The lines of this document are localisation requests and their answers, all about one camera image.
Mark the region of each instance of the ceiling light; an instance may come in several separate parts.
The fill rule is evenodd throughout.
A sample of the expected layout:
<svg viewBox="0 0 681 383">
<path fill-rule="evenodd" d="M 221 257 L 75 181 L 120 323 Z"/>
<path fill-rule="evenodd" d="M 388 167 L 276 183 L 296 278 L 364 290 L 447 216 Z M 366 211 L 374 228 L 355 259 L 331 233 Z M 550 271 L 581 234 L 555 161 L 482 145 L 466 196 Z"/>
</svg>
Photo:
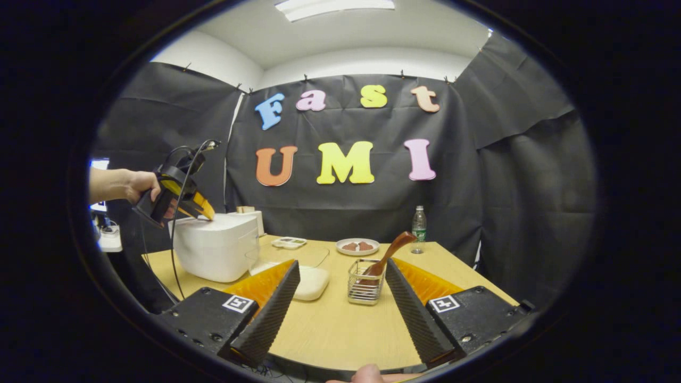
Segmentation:
<svg viewBox="0 0 681 383">
<path fill-rule="evenodd" d="M 275 7 L 284 13 L 289 21 L 296 21 L 342 10 L 394 10 L 395 4 L 392 0 L 286 0 L 276 4 Z"/>
</svg>

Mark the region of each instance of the finger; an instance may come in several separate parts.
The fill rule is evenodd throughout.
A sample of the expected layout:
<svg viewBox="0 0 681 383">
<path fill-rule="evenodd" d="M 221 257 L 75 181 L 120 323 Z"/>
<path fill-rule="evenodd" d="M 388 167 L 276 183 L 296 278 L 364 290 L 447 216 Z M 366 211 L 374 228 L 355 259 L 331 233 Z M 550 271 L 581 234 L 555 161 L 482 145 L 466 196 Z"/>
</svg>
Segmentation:
<svg viewBox="0 0 681 383">
<path fill-rule="evenodd" d="M 174 216 L 175 216 L 175 209 L 173 209 L 172 207 L 169 207 L 168 210 L 165 211 L 163 218 L 172 219 Z"/>
<path fill-rule="evenodd" d="M 383 378 L 381 378 L 379 367 L 371 364 L 358 369 L 352 381 L 354 383 L 383 383 Z"/>
<path fill-rule="evenodd" d="M 156 197 L 161 193 L 161 186 L 159 185 L 159 180 L 156 178 L 156 174 L 151 174 L 151 202 L 156 201 Z"/>
</svg>

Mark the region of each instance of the brown spatula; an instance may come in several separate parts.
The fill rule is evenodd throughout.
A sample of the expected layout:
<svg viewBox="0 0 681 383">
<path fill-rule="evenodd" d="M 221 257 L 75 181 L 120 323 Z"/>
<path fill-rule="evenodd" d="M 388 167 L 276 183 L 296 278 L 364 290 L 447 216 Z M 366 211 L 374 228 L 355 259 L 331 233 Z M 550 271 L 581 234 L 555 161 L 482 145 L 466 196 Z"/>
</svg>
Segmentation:
<svg viewBox="0 0 681 383">
<path fill-rule="evenodd" d="M 392 255 L 395 254 L 395 252 L 400 249 L 400 247 L 406 245 L 407 243 L 412 243 L 413 241 L 416 241 L 416 236 L 414 236 L 414 234 L 411 234 L 410 232 L 403 232 L 402 234 L 398 235 L 397 238 L 395 238 L 395 240 L 392 241 L 390 247 L 388 247 L 383 258 L 380 261 L 378 261 L 378 263 L 374 263 L 371 266 L 369 266 L 366 269 L 366 271 L 364 271 L 363 275 L 377 276 L 382 274 L 383 269 L 385 268 L 385 264 L 387 263 L 387 260 L 389 260 L 390 257 L 392 257 Z M 364 279 L 362 280 L 361 283 L 366 286 L 377 286 L 379 284 L 379 281 L 377 279 L 376 280 Z"/>
</svg>

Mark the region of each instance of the metal basket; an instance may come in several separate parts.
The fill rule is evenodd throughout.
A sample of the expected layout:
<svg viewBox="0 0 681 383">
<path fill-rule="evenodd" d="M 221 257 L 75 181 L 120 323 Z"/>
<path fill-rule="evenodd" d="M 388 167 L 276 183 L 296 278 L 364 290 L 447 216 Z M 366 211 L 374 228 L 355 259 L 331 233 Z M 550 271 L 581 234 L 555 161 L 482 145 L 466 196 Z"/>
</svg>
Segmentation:
<svg viewBox="0 0 681 383">
<path fill-rule="evenodd" d="M 383 288 L 385 268 L 383 268 L 383 272 L 380 275 L 363 275 L 364 271 L 366 271 L 371 264 L 378 262 L 379 260 L 360 258 L 350 266 L 350 269 L 347 271 L 349 275 L 347 281 L 347 299 L 350 303 L 370 306 L 378 303 L 379 297 L 381 296 L 381 289 Z M 370 280 L 378 280 L 379 283 L 375 286 L 368 285 L 366 281 Z"/>
</svg>

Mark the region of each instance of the hand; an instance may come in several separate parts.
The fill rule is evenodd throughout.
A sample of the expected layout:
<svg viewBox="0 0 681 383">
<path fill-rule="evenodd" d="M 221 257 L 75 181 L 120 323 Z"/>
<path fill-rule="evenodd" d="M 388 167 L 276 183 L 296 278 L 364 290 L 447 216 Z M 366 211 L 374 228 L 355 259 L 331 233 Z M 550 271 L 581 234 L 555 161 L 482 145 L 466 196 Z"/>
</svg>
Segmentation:
<svg viewBox="0 0 681 383">
<path fill-rule="evenodd" d="M 423 375 L 422 373 L 389 373 L 381 375 L 381 370 L 378 366 L 371 364 L 361 367 L 357 373 L 352 376 L 352 383 L 396 383 L 405 380 L 416 378 Z M 340 380 L 328 380 L 326 383 L 344 383 Z"/>
<path fill-rule="evenodd" d="M 131 204 L 136 204 L 142 197 L 142 193 L 151 189 L 151 202 L 161 193 L 161 186 L 152 172 L 130 172 L 126 182 L 125 199 Z"/>
<path fill-rule="evenodd" d="M 125 190 L 125 199 L 130 201 L 131 204 L 136 204 L 142 197 L 142 193 L 149 189 L 151 189 L 151 202 L 154 202 L 161 193 L 161 186 L 156 178 L 156 174 L 152 172 L 131 172 Z M 172 219 L 176 208 L 177 199 L 173 198 L 163 218 Z"/>
</svg>

